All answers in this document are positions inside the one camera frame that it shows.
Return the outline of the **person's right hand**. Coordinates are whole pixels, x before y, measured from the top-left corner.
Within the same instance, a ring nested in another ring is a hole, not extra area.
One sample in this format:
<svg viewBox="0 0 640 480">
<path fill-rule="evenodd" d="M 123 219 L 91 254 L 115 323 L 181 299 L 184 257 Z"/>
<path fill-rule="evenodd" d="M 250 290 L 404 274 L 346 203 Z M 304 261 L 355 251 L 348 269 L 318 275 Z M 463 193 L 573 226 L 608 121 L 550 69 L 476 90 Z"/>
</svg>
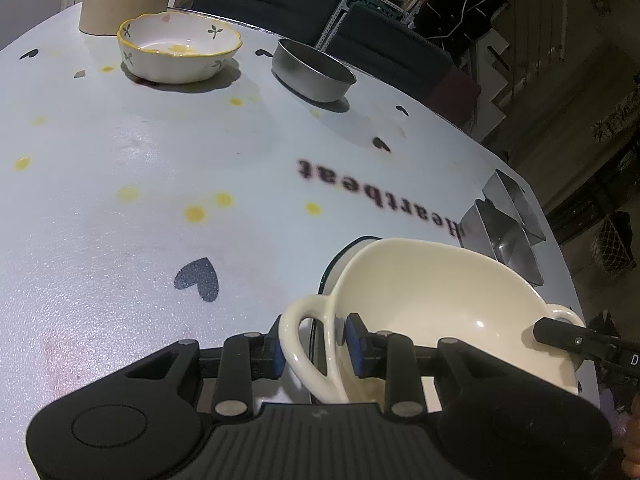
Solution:
<svg viewBox="0 0 640 480">
<path fill-rule="evenodd" d="M 623 443 L 623 472 L 631 479 L 640 478 L 640 396 L 636 394 L 631 404 Z"/>
</svg>

